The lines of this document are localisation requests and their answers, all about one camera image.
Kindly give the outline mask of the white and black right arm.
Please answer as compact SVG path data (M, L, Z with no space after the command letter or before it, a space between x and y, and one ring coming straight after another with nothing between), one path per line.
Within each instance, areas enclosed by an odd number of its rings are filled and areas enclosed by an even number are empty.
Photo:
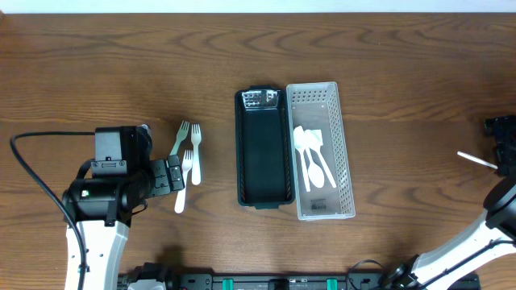
M501 177L484 199L481 214L441 247L400 265L385 277L381 287L448 289L477 268L515 252L515 116L487 118L484 130L495 141L493 164L462 151L457 153L494 169Z

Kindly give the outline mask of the clear white plastic basket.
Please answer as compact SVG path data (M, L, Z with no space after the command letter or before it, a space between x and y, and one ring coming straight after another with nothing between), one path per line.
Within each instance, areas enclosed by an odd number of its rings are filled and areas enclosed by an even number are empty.
M286 101L289 108L291 144L295 160L298 218L302 221L324 219L348 219L356 215L352 191L352 179L347 157L347 145L343 129L338 85L334 81L290 84L286 87ZM314 162L324 173L324 186L316 188L310 181L307 192L302 176L300 155L294 147L293 130L302 126L304 130L304 157L308 171L309 148L305 130L321 130L323 145L321 152L335 179L333 188L327 179L323 166L315 151Z

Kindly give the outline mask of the mint green plastic fork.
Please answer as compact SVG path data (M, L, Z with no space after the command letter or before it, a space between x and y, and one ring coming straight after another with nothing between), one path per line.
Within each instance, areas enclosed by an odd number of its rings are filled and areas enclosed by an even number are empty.
M188 121L182 121L180 128L178 129L176 141L173 145L172 150L170 151L170 155L176 155L179 151L181 143L186 139L189 133L190 123Z

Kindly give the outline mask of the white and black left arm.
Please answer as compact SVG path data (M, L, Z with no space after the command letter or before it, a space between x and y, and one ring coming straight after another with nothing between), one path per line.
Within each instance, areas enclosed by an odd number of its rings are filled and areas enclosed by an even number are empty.
M139 164L134 173L95 176L88 171L104 164L88 160L64 192L64 207L72 224L66 231L66 289L177 289L177 277L166 268L145 263L131 274L119 275L134 208L147 199L185 191L177 155Z

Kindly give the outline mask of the dark green plastic basket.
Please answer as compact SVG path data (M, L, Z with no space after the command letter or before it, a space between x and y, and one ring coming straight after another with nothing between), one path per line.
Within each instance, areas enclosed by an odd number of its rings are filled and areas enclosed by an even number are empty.
M238 202L277 209L295 200L291 125L285 91L252 85L235 94Z

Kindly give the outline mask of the white plastic fork, upper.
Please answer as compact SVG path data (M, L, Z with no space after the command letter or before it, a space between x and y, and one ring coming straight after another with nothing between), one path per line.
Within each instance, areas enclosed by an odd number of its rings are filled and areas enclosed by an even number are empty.
M192 125L191 142L193 144L193 167L192 167L192 183L199 185L202 180L199 145L202 141L202 132L199 124Z

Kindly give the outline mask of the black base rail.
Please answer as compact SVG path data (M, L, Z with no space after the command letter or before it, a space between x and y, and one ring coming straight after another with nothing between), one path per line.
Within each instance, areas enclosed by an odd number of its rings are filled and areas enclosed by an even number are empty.
M343 273L308 274L217 274L211 270L190 268L176 270L164 264L145 263L132 272L120 275L116 290L348 290L391 289L380 269L351 270Z

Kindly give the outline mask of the white plastic fork, lower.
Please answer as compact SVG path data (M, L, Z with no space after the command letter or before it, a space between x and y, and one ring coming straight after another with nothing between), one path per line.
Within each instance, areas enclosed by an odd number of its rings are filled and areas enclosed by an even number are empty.
M182 213L185 209L185 198L186 198L186 187L187 187L187 179L189 171L193 167L193 151L186 150L183 155L183 160L181 163L182 169L182 180L184 184L184 188L177 193L177 199L174 205L175 213Z

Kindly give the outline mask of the white plastic spoon by forks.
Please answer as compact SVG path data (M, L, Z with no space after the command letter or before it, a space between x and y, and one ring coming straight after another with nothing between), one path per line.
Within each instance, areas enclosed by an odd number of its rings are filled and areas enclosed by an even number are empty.
M149 135L152 133L150 127L147 124L139 125L139 129L141 129L142 131L145 131Z

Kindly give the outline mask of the white plastic fork,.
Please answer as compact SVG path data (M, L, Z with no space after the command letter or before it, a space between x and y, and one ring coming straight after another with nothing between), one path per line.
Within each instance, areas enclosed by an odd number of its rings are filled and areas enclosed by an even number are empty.
M193 167L192 167L192 183L199 185L202 180L199 145L202 141L202 132L199 124L192 125L191 142L193 144Z
M185 198L186 198L186 187L187 187L187 179L189 171L193 167L193 151L186 150L183 155L183 160L181 163L182 169L182 180L184 184L184 188L177 193L177 199L174 205L175 213L182 213L185 209Z

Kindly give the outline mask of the white plastic spoon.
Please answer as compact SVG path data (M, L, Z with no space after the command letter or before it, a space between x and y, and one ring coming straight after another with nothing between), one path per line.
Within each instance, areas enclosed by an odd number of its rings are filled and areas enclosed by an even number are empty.
M323 157L323 154L321 152L321 147L323 144L320 144L317 140L317 138L313 135L312 130L305 130L306 137L308 139L309 148L312 151L315 151L318 155L318 158L321 162L322 169L327 177L327 179L330 181L330 184L333 188L336 187L335 179L331 173L331 170L329 169L326 160Z
M324 186L324 173L323 170L314 162L311 150L306 149L306 154L309 160L308 175L310 181L316 188L322 188Z
M149 135L152 133L150 127L147 124L139 125L139 129L141 129L142 131L145 131Z
M467 159L467 160L470 160L470 161L472 161L472 162L474 162L474 163L480 164L480 165L482 165L482 166L486 166L486 167L488 167L488 168L492 168L492 169L494 169L494 170L498 170L498 166L497 166L497 165L492 164L492 163L490 163L490 162L488 162L488 161L485 161L485 160L483 160L483 159L480 159L480 158L478 158L478 157L475 157L474 155L470 155L470 154L465 153L465 152L462 152L462 151L458 151L456 154L457 154L458 156L460 156L460 157L462 157L462 158L465 158L465 159Z
M304 182L306 191L309 192L310 191L310 180L309 180L309 174L307 171L306 161L305 161L305 157L304 157L305 140L304 140L304 130L303 130L302 126L297 126L294 128L293 140L294 140L294 147L300 155L303 182Z

